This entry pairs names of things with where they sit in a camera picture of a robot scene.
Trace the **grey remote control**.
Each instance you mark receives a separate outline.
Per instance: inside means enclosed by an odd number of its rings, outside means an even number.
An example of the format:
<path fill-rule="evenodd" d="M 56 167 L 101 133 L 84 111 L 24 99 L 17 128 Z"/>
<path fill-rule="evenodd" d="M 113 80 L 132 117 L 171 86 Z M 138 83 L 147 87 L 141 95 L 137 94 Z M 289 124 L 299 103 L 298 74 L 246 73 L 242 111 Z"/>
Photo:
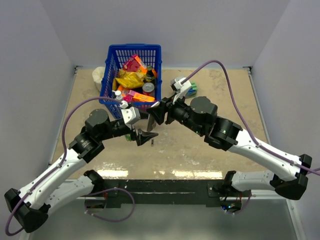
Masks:
<path fill-rule="evenodd" d="M 157 122 L 155 120 L 155 118 L 149 114 L 148 115 L 148 122 L 147 122 L 147 132 L 151 132 L 157 125 Z"/>

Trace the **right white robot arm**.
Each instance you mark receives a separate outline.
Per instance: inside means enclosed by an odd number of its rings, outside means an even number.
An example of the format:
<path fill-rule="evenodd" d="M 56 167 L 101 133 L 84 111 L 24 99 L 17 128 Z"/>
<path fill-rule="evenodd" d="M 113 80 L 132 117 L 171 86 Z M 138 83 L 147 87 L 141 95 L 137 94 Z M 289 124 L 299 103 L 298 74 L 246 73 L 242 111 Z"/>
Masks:
<path fill-rule="evenodd" d="M 270 190 L 281 197 L 299 200 L 308 185 L 307 169 L 312 158 L 292 155 L 258 140 L 235 122 L 218 116 L 218 107 L 207 97 L 194 98 L 190 104 L 184 99 L 163 98 L 147 112 L 158 125 L 177 121 L 204 138 L 209 146 L 246 157 L 266 168 L 265 171 L 228 171 L 216 191 L 233 197 L 252 190 Z"/>

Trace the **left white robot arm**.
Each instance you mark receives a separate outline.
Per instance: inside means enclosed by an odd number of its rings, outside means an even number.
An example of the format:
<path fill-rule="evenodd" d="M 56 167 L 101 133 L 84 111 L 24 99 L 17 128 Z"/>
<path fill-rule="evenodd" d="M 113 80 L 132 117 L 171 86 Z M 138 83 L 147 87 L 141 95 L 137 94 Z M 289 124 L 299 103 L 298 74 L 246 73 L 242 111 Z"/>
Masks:
<path fill-rule="evenodd" d="M 35 180 L 20 189 L 9 189 L 5 202 L 10 218 L 15 218 L 26 233 L 39 229 L 55 210 L 82 196 L 99 196 L 104 188 L 103 178 L 94 170 L 66 184 L 65 180 L 84 167 L 104 150 L 103 141 L 130 135 L 141 146 L 158 136 L 156 132 L 135 129 L 140 120 L 137 108 L 122 111 L 124 118 L 111 121 L 106 110 L 93 110 L 74 140 L 60 159 Z"/>

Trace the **green small item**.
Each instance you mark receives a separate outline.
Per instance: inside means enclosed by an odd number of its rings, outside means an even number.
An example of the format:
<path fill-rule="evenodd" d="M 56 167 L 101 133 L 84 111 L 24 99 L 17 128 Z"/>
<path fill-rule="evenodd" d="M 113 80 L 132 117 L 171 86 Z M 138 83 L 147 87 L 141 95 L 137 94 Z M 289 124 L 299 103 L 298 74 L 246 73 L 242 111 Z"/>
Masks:
<path fill-rule="evenodd" d="M 130 134 L 126 134 L 126 135 L 125 135 L 125 139 L 126 139 L 128 142 L 131 142 L 131 141 L 132 141 Z"/>

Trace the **metal tin can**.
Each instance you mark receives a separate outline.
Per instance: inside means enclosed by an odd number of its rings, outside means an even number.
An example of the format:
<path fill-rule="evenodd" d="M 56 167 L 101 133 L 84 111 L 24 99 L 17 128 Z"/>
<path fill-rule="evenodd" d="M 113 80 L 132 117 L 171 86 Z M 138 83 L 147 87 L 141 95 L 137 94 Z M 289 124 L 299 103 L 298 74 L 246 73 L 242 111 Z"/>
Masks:
<path fill-rule="evenodd" d="M 154 97 L 155 96 L 155 85 L 152 82 L 146 82 L 142 86 L 142 92 L 146 96 Z"/>

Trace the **dark sauce bottle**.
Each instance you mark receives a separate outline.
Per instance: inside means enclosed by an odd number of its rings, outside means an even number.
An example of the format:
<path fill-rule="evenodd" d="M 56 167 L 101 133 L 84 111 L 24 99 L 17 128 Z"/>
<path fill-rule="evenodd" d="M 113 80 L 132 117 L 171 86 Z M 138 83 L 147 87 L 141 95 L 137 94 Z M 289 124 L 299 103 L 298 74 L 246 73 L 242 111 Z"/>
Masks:
<path fill-rule="evenodd" d="M 156 75 L 153 72 L 153 68 L 151 65 L 148 65 L 146 68 L 146 74 L 145 74 L 145 81 L 148 83 L 153 83 L 155 84 L 156 82 Z"/>

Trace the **sponge pack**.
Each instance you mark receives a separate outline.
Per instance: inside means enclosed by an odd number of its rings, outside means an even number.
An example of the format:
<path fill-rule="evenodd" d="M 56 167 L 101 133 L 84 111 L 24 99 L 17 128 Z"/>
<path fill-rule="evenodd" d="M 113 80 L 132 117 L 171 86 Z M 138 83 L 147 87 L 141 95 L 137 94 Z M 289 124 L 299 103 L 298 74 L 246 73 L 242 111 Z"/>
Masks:
<path fill-rule="evenodd" d="M 187 94 L 185 95 L 186 98 L 193 98 L 197 95 L 198 86 L 194 81 L 191 81 L 191 88 L 188 90 Z"/>

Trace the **yellow chips bag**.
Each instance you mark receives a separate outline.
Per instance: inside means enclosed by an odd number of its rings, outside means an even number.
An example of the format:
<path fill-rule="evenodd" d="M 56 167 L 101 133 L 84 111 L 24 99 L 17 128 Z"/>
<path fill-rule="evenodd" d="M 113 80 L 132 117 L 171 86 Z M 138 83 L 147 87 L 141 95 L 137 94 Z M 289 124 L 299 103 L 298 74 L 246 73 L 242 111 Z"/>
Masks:
<path fill-rule="evenodd" d="M 145 82 L 146 75 L 139 72 L 129 72 L 124 69 L 118 71 L 118 76 L 114 80 L 127 89 L 141 88 Z"/>

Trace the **white pump bottle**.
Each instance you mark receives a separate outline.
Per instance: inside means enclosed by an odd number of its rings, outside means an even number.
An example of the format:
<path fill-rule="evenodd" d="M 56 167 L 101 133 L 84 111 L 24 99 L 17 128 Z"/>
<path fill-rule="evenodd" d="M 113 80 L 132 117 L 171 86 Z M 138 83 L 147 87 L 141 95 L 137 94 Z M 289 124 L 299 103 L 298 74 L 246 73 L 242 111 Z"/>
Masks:
<path fill-rule="evenodd" d="M 112 97 L 115 100 L 120 101 L 120 102 L 122 102 L 124 100 L 124 97 L 123 97 L 122 92 L 120 90 L 113 90 Z"/>

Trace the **blue plastic basket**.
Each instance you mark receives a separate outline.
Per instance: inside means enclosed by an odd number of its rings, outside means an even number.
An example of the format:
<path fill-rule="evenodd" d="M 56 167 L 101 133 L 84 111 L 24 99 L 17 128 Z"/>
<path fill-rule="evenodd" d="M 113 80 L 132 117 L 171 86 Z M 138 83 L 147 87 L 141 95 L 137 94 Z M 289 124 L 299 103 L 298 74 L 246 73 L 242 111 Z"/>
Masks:
<path fill-rule="evenodd" d="M 100 96 L 115 91 L 135 107 L 146 110 L 162 98 L 162 48 L 158 44 L 113 44 L 108 48 Z"/>

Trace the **pink orange snack box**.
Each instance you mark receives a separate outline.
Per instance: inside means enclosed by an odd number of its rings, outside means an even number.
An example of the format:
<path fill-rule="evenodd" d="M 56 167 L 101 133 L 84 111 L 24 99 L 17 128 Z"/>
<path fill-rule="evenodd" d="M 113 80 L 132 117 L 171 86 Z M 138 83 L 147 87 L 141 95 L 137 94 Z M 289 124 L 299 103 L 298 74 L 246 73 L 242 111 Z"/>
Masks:
<path fill-rule="evenodd" d="M 122 68 L 127 72 L 147 73 L 147 66 L 137 55 L 132 55 L 123 65 Z"/>

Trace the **white paper roll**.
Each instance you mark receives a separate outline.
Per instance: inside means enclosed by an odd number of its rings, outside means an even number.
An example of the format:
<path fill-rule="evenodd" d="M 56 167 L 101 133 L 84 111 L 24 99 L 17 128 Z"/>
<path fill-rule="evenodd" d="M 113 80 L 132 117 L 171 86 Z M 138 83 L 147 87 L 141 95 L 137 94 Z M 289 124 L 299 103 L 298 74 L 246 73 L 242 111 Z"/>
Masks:
<path fill-rule="evenodd" d="M 99 66 L 95 68 L 91 74 L 94 85 L 99 92 L 101 91 L 101 88 L 102 88 L 102 80 L 104 77 L 104 73 L 105 73 L 105 67 Z"/>

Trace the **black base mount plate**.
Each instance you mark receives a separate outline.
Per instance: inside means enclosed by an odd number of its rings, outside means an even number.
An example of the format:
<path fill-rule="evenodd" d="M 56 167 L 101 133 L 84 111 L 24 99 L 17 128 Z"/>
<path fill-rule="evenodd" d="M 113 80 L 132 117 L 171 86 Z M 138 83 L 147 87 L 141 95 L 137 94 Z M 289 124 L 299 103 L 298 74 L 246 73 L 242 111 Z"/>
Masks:
<path fill-rule="evenodd" d="M 119 208 L 122 204 L 140 205 L 203 205 L 219 208 L 230 204 L 232 198 L 248 197 L 249 191 L 228 194 L 222 192 L 222 179 L 106 179 L 95 187 L 90 196 L 104 197 L 108 208 Z"/>

